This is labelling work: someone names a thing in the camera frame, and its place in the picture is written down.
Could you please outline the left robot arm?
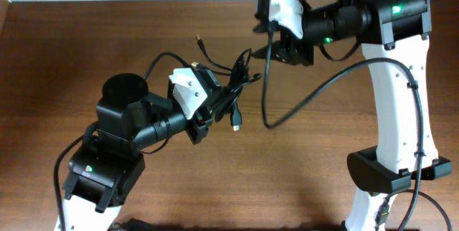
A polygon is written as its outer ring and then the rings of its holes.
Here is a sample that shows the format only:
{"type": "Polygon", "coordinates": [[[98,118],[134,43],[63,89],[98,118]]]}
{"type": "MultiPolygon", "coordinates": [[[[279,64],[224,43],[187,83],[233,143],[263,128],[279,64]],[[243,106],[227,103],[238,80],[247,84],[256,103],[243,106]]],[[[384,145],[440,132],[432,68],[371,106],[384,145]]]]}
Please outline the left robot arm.
{"type": "Polygon", "coordinates": [[[183,131],[199,143],[212,124],[206,103],[220,87],[211,73],[191,68],[173,71],[166,98],[137,74],[109,78],[98,119],[76,140],[79,149],[57,188],[56,230],[108,230],[145,169],[144,149],[183,131]]]}

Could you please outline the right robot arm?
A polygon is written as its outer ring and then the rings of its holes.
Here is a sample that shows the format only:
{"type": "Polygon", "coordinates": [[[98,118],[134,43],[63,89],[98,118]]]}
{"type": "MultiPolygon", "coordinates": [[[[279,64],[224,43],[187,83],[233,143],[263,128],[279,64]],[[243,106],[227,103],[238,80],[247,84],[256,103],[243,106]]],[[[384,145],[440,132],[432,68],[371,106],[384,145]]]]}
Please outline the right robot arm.
{"type": "Polygon", "coordinates": [[[395,197],[421,196],[420,184],[447,176],[430,131],[426,62],[432,31],[430,0],[334,0],[312,8],[306,0],[256,0],[256,33],[273,36],[255,53],[266,62],[313,64],[315,48],[354,37],[364,59],[331,77],[367,67],[377,109],[376,146],[350,153],[356,187],[342,230],[383,230],[395,197]]]}

